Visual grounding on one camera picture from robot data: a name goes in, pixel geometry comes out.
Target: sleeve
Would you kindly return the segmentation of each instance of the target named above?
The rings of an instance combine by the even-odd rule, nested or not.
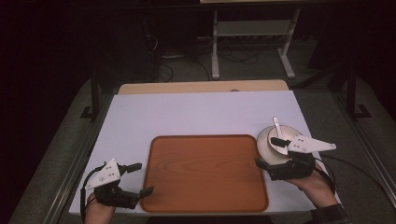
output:
[[[311,210],[313,223],[318,224],[352,224],[341,204]]]

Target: orange tray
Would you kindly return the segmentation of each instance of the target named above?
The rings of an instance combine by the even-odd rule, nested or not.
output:
[[[246,134],[152,140],[142,199],[150,213],[259,213],[268,206],[256,139]]]

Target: white tabletop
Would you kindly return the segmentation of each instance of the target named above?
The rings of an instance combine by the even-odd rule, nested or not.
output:
[[[116,159],[120,165],[141,162],[139,171],[121,178],[123,190],[138,192],[143,188],[151,141],[159,135],[250,134],[279,122],[311,136],[292,91],[230,91],[116,95],[106,115],[103,128],[92,151],[86,175]],[[264,214],[298,212],[314,209],[296,187],[284,181],[271,181],[263,172],[269,206]],[[79,190],[70,213],[79,214]],[[117,208],[116,213],[152,216],[137,205],[135,210]]]

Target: wooden panel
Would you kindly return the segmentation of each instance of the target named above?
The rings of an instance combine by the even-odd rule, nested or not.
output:
[[[250,135],[160,136],[151,143],[141,201],[150,213],[259,213],[268,206]]]
[[[124,84],[119,94],[215,92],[215,91],[287,91],[284,80],[243,80],[210,82],[172,82]]]

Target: hand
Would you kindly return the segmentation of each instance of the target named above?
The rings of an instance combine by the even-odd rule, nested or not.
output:
[[[302,190],[316,208],[338,204],[327,181],[317,172],[301,179],[290,179],[287,182]]]
[[[105,206],[95,199],[95,194],[91,193],[87,199],[87,211],[85,224],[109,224],[113,218],[116,207]]]

